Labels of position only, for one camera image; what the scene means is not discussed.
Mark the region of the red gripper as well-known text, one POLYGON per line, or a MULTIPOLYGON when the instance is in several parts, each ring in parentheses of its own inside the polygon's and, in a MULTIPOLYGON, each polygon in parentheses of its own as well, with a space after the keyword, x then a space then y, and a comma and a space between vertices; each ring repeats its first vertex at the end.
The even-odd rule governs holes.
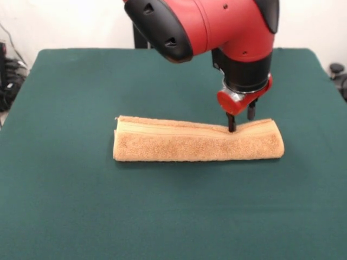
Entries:
POLYGON ((240 114, 247 109, 247 119, 253 120, 255 118, 255 106, 257 99, 262 97, 267 91, 270 90, 273 84, 273 77, 268 74, 265 84, 259 89, 252 92, 238 92, 231 90, 225 80, 222 81, 222 89, 217 93, 217 100, 228 119, 228 130, 230 133, 236 131, 235 115, 240 114))

